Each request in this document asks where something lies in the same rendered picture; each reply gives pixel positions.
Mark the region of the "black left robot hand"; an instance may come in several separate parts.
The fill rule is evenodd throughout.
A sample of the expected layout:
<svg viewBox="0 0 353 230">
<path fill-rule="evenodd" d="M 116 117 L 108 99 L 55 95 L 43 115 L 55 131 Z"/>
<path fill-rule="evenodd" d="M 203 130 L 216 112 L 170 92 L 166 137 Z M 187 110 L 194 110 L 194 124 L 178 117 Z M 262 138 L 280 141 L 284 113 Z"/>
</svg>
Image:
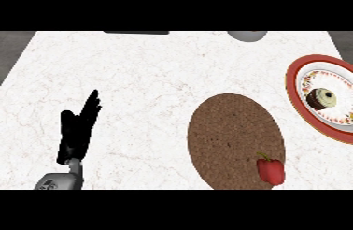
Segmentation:
<svg viewBox="0 0 353 230">
<path fill-rule="evenodd" d="M 94 90 L 79 115 L 61 112 L 61 143 L 57 162 L 66 165 L 72 159 L 83 160 L 91 145 L 92 131 L 103 109 L 98 90 Z"/>
</svg>

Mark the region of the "brown round placemat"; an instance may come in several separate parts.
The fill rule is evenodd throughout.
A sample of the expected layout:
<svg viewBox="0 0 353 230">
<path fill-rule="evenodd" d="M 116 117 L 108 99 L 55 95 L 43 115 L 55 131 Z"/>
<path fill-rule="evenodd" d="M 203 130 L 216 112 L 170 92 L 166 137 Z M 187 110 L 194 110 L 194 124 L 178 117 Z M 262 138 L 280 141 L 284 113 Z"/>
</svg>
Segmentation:
<svg viewBox="0 0 353 230">
<path fill-rule="evenodd" d="M 200 104 L 190 122 L 188 149 L 213 189 L 274 188 L 261 179 L 259 152 L 286 162 L 284 138 L 271 113 L 252 98 L 224 93 Z"/>
</svg>

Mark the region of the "chocolate cupcake with cream frosting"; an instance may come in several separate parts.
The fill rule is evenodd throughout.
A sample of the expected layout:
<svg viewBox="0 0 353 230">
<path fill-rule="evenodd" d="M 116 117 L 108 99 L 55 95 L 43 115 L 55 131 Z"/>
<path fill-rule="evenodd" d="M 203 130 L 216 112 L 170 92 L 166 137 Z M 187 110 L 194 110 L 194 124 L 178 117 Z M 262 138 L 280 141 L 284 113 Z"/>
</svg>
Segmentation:
<svg viewBox="0 0 353 230">
<path fill-rule="evenodd" d="M 315 110 L 323 110 L 337 106 L 337 96 L 326 88 L 318 88 L 306 96 L 306 102 Z"/>
</svg>

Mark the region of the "red-rimmed white plate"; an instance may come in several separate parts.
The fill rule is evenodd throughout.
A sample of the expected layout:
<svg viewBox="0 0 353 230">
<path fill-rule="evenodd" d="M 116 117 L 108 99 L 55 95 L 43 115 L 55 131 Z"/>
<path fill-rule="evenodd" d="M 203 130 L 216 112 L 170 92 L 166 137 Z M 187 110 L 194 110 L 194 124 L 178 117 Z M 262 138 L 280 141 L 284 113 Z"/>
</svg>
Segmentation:
<svg viewBox="0 0 353 230">
<path fill-rule="evenodd" d="M 336 95 L 336 107 L 323 110 L 311 107 L 306 97 L 315 89 Z M 311 126 L 330 138 L 353 144 L 353 65 L 329 55 L 300 57 L 287 69 L 286 90 Z"/>
</svg>

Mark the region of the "red bell pepper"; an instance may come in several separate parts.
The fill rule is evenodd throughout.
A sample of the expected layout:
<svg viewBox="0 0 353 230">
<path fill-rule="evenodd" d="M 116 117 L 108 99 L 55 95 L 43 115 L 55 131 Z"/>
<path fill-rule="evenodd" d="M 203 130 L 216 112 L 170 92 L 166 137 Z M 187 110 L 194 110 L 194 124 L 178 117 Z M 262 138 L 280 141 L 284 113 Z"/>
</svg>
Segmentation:
<svg viewBox="0 0 353 230">
<path fill-rule="evenodd" d="M 261 179 L 272 185 L 283 185 L 286 179 L 284 163 L 278 159 L 271 159 L 264 152 L 259 152 L 262 158 L 258 160 L 258 170 Z"/>
</svg>

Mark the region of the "grey round bowl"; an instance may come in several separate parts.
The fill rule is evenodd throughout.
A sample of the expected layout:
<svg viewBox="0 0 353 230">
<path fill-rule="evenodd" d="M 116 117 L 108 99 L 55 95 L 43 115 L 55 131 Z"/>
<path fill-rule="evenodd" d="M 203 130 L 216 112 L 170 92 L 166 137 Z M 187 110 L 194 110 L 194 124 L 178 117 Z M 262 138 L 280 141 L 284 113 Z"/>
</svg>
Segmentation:
<svg viewBox="0 0 353 230">
<path fill-rule="evenodd" d="M 264 39 L 266 31 L 230 31 L 231 37 L 243 42 L 258 42 Z"/>
</svg>

